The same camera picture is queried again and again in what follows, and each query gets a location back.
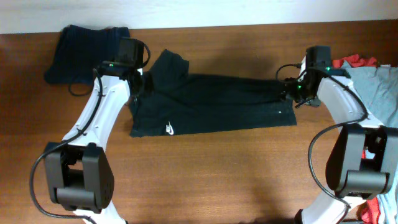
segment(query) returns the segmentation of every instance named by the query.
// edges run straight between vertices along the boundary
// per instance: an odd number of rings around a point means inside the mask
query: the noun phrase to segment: wooden table
[[[132,30],[131,35],[152,51],[147,68],[169,49],[189,60],[195,73],[273,78],[279,66],[300,62],[305,49],[318,44],[331,46],[333,58],[360,53],[381,63],[398,62],[398,21],[150,29]],[[48,141],[61,140],[88,99],[43,80],[58,37],[59,33],[0,35],[2,223],[82,223],[45,217],[29,198],[33,161]],[[297,75],[293,68],[281,73]],[[308,170],[307,148],[317,132],[333,124],[324,105],[303,107],[295,114],[298,125],[291,127],[133,139],[132,117],[123,108],[106,151],[118,212],[130,223],[292,218],[320,192]],[[313,154],[323,183],[337,134],[324,135]],[[65,213],[49,200],[42,165],[35,188],[45,208]]]

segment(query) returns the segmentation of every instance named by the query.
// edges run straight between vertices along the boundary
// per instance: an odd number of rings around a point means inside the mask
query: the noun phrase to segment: white wall
[[[0,33],[397,19],[398,0],[0,0]]]

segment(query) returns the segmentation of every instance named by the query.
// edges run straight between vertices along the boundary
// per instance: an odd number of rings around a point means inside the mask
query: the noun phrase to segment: red fabric
[[[377,60],[374,57],[370,59],[363,59],[359,57],[359,54],[351,55],[342,59],[333,60],[333,68],[341,68],[344,61],[347,61],[353,68],[358,67],[376,67]]]
[[[362,151],[362,159],[366,157],[365,150]],[[380,217],[379,201],[375,197],[372,200],[366,201],[366,208],[361,212],[362,221],[365,224],[378,224]]]

